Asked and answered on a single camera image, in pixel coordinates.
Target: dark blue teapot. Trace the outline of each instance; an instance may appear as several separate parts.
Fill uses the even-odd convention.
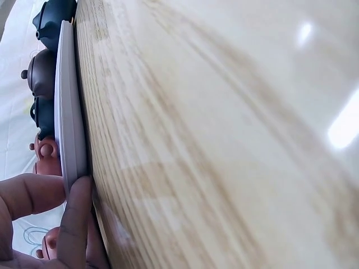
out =
[[[61,22],[63,20],[71,22],[75,17],[76,7],[75,0],[49,0],[34,17],[36,38],[49,50],[57,52]]]
[[[38,134],[40,140],[46,136],[55,135],[54,100],[42,96],[36,97],[30,109],[30,115],[36,123],[36,127],[41,130]]]

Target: teapot lid knob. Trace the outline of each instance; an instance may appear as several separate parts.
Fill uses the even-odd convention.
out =
[[[27,70],[22,70],[22,72],[21,72],[21,78],[22,78],[23,80],[27,79]]]

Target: wood grain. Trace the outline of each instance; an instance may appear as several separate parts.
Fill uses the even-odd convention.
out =
[[[79,0],[113,268],[359,266],[359,143],[328,138],[358,22],[351,0]]]

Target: white fabric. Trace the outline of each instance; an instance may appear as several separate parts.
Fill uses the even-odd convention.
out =
[[[27,81],[20,73],[44,47],[35,37],[33,17],[44,0],[16,0],[0,41],[0,180],[32,172],[35,154],[29,150],[38,130],[30,117],[33,103]],[[59,226],[63,206],[55,210],[19,219],[13,223],[13,246],[35,254],[44,233]]]

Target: small ceramic pot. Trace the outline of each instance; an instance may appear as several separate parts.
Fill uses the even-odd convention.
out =
[[[38,256],[39,259],[50,260],[57,258],[57,238],[59,232],[60,227],[56,227],[45,234],[42,243],[42,250],[38,249],[36,251],[36,256]]]
[[[39,160],[33,168],[34,174],[62,176],[58,146],[54,140],[43,139],[39,142],[36,155]]]
[[[49,144],[49,145],[43,146],[41,148],[43,156],[51,155],[51,153],[53,151],[53,147],[56,147],[56,151],[58,151],[57,144],[56,144],[56,142],[55,142],[55,140],[54,140],[54,138],[52,136],[47,136],[42,141],[43,141],[43,143],[48,143]],[[39,148],[40,142],[41,141],[40,141],[38,135],[36,135],[34,143],[31,143],[29,145],[29,149],[35,151],[35,154],[38,157],[38,160],[40,160],[39,153],[38,153],[38,148]]]
[[[33,24],[37,32],[36,38],[48,49],[57,52],[61,22],[72,21],[75,17],[77,3],[75,0],[49,0],[34,17]]]
[[[30,115],[36,127],[40,128],[38,137],[40,140],[46,136],[55,136],[55,113],[54,101],[43,97],[35,98],[34,104],[31,106]]]
[[[29,63],[29,68],[21,72],[35,97],[54,99],[56,55],[49,49],[39,52]]]

